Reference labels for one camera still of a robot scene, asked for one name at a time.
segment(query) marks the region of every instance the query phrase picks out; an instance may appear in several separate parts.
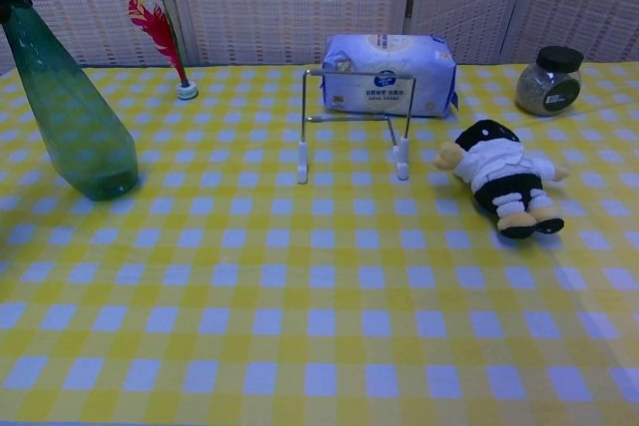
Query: green spray bottle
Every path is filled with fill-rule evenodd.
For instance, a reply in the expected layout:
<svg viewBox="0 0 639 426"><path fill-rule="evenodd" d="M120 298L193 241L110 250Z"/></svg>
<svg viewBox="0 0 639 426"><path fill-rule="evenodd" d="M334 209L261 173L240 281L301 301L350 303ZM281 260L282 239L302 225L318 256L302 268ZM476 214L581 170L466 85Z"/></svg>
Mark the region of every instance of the green spray bottle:
<svg viewBox="0 0 639 426"><path fill-rule="evenodd" d="M31 0L0 0L0 23L49 157L90 200L110 200L138 183L131 135Z"/></svg>

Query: tissue package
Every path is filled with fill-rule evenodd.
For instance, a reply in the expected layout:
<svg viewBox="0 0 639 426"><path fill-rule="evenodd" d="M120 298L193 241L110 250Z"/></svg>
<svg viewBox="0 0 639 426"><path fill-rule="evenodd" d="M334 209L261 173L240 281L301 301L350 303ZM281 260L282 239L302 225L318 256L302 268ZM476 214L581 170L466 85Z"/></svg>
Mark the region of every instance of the tissue package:
<svg viewBox="0 0 639 426"><path fill-rule="evenodd" d="M406 115L412 82L393 79L389 73L415 77L412 114L416 117L443 117L451 103L456 105L456 65L445 41L437 37L333 35L327 39L322 67L379 73L375 77L326 73L322 86L327 109Z"/></svg>

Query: red feather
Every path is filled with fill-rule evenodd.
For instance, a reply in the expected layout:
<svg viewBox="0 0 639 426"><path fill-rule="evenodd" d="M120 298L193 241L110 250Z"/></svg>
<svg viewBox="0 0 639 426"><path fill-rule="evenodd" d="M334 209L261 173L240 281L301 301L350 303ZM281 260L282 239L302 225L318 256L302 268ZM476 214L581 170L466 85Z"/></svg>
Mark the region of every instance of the red feather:
<svg viewBox="0 0 639 426"><path fill-rule="evenodd" d="M131 22L142 27L142 31L151 36L158 51L168 57L171 65L178 71L182 84L188 85L189 80L180 59L178 45L173 36L167 14L164 13L162 8L156 4L153 12L150 12L140 0L129 0L129 17Z"/></svg>

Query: plush hand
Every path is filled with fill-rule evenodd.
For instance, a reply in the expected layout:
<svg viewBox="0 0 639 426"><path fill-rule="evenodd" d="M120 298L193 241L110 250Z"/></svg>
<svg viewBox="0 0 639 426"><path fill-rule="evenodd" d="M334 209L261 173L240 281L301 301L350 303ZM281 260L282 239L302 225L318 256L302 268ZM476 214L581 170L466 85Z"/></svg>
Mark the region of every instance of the plush hand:
<svg viewBox="0 0 639 426"><path fill-rule="evenodd" d="M570 167L565 164L555 165L555 178L556 182L561 182L563 179L570 175Z"/></svg>
<svg viewBox="0 0 639 426"><path fill-rule="evenodd" d="M444 142L435 157L435 166L440 170L454 170L463 159L463 154L463 148L455 142Z"/></svg>

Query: black and white plush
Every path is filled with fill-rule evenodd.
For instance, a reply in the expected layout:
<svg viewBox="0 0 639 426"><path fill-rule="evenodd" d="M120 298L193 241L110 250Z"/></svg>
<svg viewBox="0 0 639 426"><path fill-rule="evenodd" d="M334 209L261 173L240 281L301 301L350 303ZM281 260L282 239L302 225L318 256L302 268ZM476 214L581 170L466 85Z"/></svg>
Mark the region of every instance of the black and white plush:
<svg viewBox="0 0 639 426"><path fill-rule="evenodd" d="M562 180L568 168L527 157L519 138L493 120L480 120L444 143L435 165L470 184L477 203L499 217L497 229L505 236L526 238L564 226L542 180Z"/></svg>

